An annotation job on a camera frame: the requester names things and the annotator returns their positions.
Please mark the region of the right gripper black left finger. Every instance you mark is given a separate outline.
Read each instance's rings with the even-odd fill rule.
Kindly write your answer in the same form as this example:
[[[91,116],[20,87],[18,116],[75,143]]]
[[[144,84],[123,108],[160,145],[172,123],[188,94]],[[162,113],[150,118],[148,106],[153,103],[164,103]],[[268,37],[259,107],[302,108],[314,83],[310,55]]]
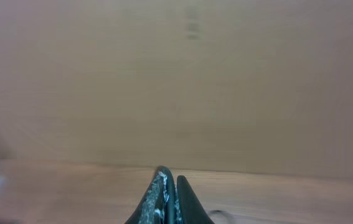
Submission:
[[[147,191],[125,224],[175,224],[176,190],[171,171],[158,166]]]

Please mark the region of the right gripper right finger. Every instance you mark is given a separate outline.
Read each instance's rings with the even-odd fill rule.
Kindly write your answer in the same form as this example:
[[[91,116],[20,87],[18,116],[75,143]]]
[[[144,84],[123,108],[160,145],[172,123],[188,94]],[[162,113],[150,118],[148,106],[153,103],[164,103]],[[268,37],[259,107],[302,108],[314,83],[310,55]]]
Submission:
[[[177,193],[183,224],[214,224],[183,175],[177,177]]]

